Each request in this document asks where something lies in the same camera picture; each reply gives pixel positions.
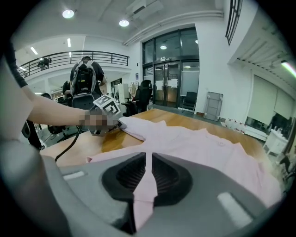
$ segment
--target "white cabinet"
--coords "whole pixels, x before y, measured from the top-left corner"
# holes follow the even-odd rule
[[[129,86],[128,84],[118,84],[118,95],[119,95],[119,101],[120,104],[127,102],[127,99],[129,97]]]
[[[284,138],[282,134],[272,129],[270,135],[267,137],[263,148],[268,148],[267,154],[272,152],[279,155],[283,151],[287,143],[288,140]]]

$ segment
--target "backpack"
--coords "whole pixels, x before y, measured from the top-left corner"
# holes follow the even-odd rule
[[[92,67],[93,61],[77,65],[74,71],[74,77],[71,85],[72,96],[78,94],[92,94],[96,86],[96,72]]]

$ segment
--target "window blind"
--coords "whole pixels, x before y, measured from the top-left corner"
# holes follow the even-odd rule
[[[283,90],[277,89],[277,100],[274,106],[274,112],[282,115],[286,119],[292,116],[294,100]]]
[[[258,76],[254,76],[253,95],[248,116],[269,124],[274,114],[277,87]]]

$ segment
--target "balcony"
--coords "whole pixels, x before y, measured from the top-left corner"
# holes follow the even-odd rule
[[[38,59],[27,62],[18,67],[18,72],[23,77],[28,77],[35,73],[47,70],[49,68],[61,67],[69,64],[76,64],[81,62],[83,57],[89,56],[93,61],[99,64],[110,64],[111,65],[129,65],[129,57],[120,54],[101,52],[101,51],[70,51],[61,52],[50,55],[42,56]]]

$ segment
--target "hand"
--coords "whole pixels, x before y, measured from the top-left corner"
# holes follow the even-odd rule
[[[88,126],[89,130],[107,130],[118,124],[118,118],[102,114],[101,110],[86,111],[79,119],[80,125]]]

